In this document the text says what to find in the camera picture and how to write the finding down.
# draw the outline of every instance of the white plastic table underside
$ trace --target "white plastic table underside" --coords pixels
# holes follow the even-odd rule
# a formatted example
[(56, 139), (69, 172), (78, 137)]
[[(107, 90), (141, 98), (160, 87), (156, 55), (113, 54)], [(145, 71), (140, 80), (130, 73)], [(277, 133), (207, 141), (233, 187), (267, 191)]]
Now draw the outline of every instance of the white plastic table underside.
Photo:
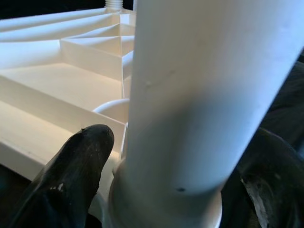
[(120, 81), (65, 63), (0, 70), (0, 75), (90, 111), (122, 97)]
[(124, 123), (92, 110), (129, 96), (134, 25), (131, 11), (106, 9), (0, 21), (0, 163), (32, 180), (80, 128), (110, 126), (115, 144), (90, 209), (99, 219)]

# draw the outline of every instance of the white plastic surface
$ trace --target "white plastic surface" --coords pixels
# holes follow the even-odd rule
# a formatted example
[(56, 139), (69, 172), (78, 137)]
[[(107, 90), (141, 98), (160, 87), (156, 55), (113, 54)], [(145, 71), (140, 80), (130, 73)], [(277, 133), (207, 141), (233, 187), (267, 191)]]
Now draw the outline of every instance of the white plastic surface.
[(110, 126), (114, 148), (90, 208), (99, 219), (128, 120), (134, 26), (132, 11), (106, 8), (0, 21), (0, 163), (32, 180), (72, 134)]

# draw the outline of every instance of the dark background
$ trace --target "dark background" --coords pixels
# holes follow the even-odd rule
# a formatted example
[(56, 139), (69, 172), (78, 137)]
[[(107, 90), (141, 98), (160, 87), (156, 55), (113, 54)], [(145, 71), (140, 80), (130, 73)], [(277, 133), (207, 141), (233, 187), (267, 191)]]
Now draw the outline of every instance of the dark background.
[[(123, 7), (133, 9), (133, 0), (124, 0)], [(0, 19), (102, 8), (105, 0), (0, 0)]]

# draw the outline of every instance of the small hole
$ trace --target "small hole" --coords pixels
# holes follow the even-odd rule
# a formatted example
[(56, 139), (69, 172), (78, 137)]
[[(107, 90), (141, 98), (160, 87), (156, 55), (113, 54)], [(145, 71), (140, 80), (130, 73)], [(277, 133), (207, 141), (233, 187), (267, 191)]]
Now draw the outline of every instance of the small hole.
[(184, 191), (185, 191), (184, 188), (178, 188), (178, 189), (176, 189), (176, 190), (179, 191), (179, 192), (184, 192)]

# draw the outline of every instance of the white plastic pipe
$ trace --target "white plastic pipe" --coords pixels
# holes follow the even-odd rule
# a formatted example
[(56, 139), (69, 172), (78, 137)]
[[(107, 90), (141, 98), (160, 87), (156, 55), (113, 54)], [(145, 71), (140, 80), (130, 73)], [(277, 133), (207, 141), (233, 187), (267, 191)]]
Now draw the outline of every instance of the white plastic pipe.
[(105, 0), (105, 7), (110, 11), (120, 11), (123, 9), (123, 0)]
[(137, 7), (128, 151), (112, 185), (112, 221), (213, 228), (214, 197), (303, 47), (304, 1)]

